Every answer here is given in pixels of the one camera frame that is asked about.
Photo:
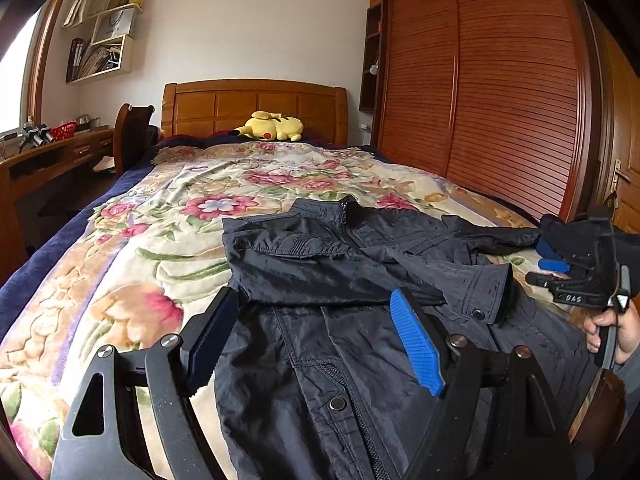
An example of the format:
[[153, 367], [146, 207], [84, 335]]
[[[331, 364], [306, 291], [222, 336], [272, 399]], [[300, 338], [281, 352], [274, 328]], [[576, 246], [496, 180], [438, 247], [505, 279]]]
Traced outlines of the person's right hand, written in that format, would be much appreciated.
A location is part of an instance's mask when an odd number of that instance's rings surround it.
[[602, 344], [603, 329], [608, 326], [617, 328], [617, 342], [614, 359], [618, 365], [624, 365], [636, 352], [640, 341], [639, 311], [634, 302], [629, 303], [624, 313], [616, 314], [612, 309], [587, 315], [582, 323], [586, 334], [587, 349], [597, 353]]

